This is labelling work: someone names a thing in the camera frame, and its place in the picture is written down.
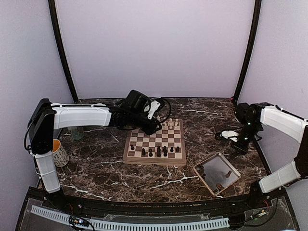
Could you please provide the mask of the dark queen piece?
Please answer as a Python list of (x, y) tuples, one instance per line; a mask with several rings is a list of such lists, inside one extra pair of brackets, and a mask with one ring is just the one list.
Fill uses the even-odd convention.
[(168, 149), (166, 146), (163, 147), (163, 153), (164, 153), (164, 157), (167, 157)]

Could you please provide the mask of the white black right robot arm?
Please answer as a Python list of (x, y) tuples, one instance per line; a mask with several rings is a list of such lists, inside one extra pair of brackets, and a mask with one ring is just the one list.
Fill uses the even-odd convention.
[(245, 204), (255, 209), (270, 192), (308, 177), (308, 121), (270, 103), (240, 103), (235, 115), (243, 127), (233, 147), (241, 154), (247, 153), (249, 143), (263, 130), (263, 126), (274, 128), (300, 144), (291, 163), (251, 184)]

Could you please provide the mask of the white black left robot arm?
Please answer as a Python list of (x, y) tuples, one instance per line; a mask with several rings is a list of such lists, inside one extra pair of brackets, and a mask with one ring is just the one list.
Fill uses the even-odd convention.
[(38, 175), (50, 194), (49, 202), (58, 210), (68, 206), (68, 199), (59, 192), (61, 185), (52, 157), (55, 130), (87, 126), (139, 128), (151, 135), (162, 128), (154, 115), (164, 105), (163, 99), (151, 99), (136, 90), (115, 104), (61, 104), (41, 99), (27, 125), (24, 148), (34, 157)]

